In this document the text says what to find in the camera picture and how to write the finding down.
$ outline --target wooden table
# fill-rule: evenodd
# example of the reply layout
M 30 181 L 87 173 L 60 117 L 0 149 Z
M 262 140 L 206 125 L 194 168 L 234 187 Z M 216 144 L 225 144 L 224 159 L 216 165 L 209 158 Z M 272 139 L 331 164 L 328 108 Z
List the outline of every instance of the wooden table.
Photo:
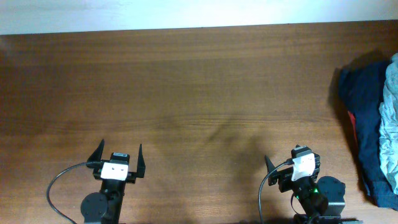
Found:
M 102 138 L 103 158 L 128 153 L 131 170 L 143 145 L 146 175 L 126 187 L 122 223 L 258 220 L 264 155 L 282 162 L 296 144 L 346 184 L 344 217 L 398 220 L 361 191 L 336 94 L 339 68 L 398 52 L 397 21 L 6 35 L 0 48 L 2 223 L 66 223 L 45 189 Z M 79 168 L 51 197 L 82 223 L 100 185 Z M 265 186 L 266 219 L 292 217 L 290 196 Z

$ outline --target light blue fabric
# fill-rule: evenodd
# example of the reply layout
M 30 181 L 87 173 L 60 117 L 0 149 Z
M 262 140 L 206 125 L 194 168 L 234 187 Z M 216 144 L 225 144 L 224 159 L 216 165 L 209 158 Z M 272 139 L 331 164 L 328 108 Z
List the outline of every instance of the light blue fabric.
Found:
M 398 194 L 398 53 L 392 56 L 386 70 L 383 88 L 384 102 L 380 104 L 380 168 Z

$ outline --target dark blue cloth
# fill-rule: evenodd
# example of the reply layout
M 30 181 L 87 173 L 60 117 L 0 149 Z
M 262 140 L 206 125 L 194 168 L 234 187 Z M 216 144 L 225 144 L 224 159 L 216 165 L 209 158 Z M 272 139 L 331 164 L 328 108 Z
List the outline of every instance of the dark blue cloth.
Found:
M 370 196 L 378 207 L 398 210 L 398 195 L 380 169 L 379 105 L 383 101 L 386 68 L 390 61 L 374 63 L 363 69 L 342 70 L 339 79 L 339 97 L 348 111 L 355 116 L 359 161 Z

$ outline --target white background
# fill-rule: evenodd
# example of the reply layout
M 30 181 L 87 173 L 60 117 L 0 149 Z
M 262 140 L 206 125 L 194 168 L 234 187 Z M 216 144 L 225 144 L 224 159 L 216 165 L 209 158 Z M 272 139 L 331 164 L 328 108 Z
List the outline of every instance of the white background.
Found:
M 0 34 L 398 19 L 398 0 L 0 0 Z

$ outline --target folded clothing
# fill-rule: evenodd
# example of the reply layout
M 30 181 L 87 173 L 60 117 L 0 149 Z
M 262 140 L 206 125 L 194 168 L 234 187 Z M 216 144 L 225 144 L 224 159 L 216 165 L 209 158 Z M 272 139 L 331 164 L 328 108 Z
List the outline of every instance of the folded clothing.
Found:
M 380 104 L 380 168 L 398 194 L 398 54 L 386 70 L 383 100 Z
M 398 210 L 398 195 L 394 194 L 380 169 L 379 105 L 390 61 L 374 63 L 363 69 L 342 70 L 339 97 L 355 116 L 358 157 L 366 188 L 378 207 Z

